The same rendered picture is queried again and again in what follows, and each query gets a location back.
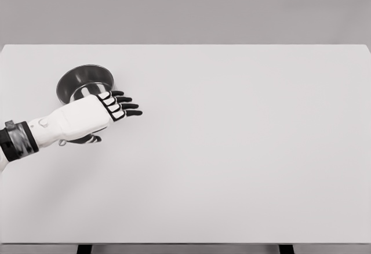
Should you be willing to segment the steel pot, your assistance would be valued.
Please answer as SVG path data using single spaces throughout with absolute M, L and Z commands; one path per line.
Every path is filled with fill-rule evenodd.
M 111 72 L 96 64 L 85 64 L 66 72 L 59 80 L 56 94 L 62 104 L 115 90 Z

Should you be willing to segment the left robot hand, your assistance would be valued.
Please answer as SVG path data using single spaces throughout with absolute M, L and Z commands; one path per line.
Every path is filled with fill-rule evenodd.
M 132 103 L 132 98 L 124 96 L 120 90 L 86 96 L 61 107 L 57 113 L 60 116 L 57 119 L 59 139 L 76 144 L 98 143 L 101 137 L 96 132 L 124 118 L 143 114 L 139 105 Z

